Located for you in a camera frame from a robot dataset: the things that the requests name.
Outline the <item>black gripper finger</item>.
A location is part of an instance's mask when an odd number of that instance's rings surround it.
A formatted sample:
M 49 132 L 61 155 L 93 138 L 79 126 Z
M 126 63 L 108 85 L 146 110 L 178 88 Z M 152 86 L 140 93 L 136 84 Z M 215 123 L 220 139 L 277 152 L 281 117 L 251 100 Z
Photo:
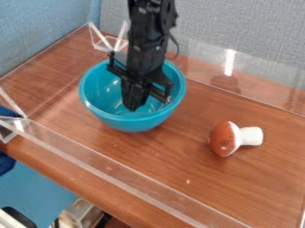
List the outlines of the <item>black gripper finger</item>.
M 137 85 L 136 91 L 136 109 L 146 104 L 148 97 L 150 96 L 152 84 Z
M 122 81 L 122 96 L 124 96 L 124 104 L 129 109 L 136 107 L 134 104 L 134 84 L 124 80 Z

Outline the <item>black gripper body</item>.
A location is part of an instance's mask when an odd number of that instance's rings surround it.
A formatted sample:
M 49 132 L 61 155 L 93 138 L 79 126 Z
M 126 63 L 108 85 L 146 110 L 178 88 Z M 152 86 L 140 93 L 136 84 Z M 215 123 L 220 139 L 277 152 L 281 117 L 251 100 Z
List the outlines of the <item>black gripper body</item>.
M 173 81 L 162 68 L 170 39 L 174 39 L 173 35 L 157 39 L 130 36 L 128 54 L 109 53 L 108 69 L 122 81 L 128 80 L 134 84 L 134 103 L 137 85 L 146 84 L 152 84 L 150 96 L 164 103 L 169 102 Z

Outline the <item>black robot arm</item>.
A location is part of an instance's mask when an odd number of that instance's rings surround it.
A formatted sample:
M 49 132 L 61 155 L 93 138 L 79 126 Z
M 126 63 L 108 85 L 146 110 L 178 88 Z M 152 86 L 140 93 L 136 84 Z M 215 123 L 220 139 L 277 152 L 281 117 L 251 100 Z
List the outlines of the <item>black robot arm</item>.
M 162 67 L 168 58 L 170 33 L 177 26 L 176 0 L 128 0 L 130 29 L 128 54 L 109 53 L 108 69 L 122 79 L 124 105 L 136 111 L 150 96 L 168 103 L 174 83 Z

